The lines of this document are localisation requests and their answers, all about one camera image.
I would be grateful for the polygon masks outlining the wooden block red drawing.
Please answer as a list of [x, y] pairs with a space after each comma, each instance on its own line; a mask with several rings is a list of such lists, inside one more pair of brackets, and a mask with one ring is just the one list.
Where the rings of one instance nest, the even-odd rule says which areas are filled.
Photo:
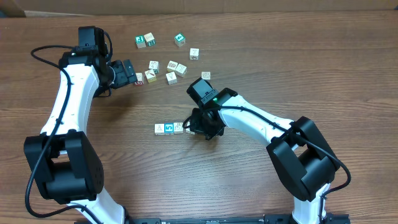
[[193, 131], [190, 130], [190, 128], [186, 128], [185, 131], [186, 131], [188, 134], [195, 134]]

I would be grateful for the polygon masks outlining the wooden block red edge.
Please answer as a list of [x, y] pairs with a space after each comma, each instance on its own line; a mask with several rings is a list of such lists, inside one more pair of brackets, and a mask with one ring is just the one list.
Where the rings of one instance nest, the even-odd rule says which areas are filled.
[[174, 134], [183, 134], [183, 123], [174, 123]]

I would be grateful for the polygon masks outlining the blue number five block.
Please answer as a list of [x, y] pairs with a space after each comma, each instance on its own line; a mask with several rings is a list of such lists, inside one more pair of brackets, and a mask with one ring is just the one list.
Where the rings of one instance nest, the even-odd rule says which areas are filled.
[[173, 123], [165, 123], [164, 124], [164, 133], [165, 134], [174, 134], [174, 124]]

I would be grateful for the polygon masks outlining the wooden letter A block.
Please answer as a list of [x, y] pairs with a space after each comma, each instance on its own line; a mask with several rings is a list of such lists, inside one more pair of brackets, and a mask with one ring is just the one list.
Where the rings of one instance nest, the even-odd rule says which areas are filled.
[[155, 135], [164, 135], [165, 134], [165, 125], [163, 123], [157, 123], [154, 125], [154, 133]]

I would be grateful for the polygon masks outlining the wooden block teal side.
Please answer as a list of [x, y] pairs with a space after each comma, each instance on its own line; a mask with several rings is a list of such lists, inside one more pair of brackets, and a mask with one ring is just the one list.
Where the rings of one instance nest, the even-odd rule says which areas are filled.
[[154, 73], [158, 73], [158, 72], [159, 72], [159, 62], [158, 62], [158, 61], [151, 60], [151, 61], [149, 62], [149, 69], [150, 69], [150, 70], [153, 70]]

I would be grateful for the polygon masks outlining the wooden block yellow side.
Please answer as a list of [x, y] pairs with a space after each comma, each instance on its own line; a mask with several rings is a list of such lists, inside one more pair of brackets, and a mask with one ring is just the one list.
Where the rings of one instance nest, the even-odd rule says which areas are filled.
[[149, 83], [154, 82], [157, 80], [155, 71], [153, 69], [147, 70], [144, 72], [146, 79]]

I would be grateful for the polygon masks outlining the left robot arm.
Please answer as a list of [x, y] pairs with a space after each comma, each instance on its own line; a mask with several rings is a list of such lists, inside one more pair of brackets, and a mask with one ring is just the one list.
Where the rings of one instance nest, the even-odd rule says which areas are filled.
[[64, 49], [51, 64], [60, 71], [60, 87], [50, 117], [24, 143], [31, 169], [25, 207], [36, 218], [76, 209], [90, 223], [132, 223], [104, 187], [103, 165], [86, 129], [93, 99], [137, 82], [136, 74], [131, 64], [111, 60], [110, 36], [99, 27], [79, 27], [78, 45]]

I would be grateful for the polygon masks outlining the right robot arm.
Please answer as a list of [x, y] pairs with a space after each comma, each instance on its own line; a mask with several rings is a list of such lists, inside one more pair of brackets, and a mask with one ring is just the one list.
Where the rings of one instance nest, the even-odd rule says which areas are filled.
[[325, 197], [340, 168], [335, 154], [315, 125], [304, 116], [296, 121], [274, 116], [248, 103], [236, 91], [214, 89], [202, 78], [187, 89], [197, 104], [183, 125], [210, 140], [226, 127], [265, 145], [282, 185], [294, 196], [290, 219], [325, 223]]

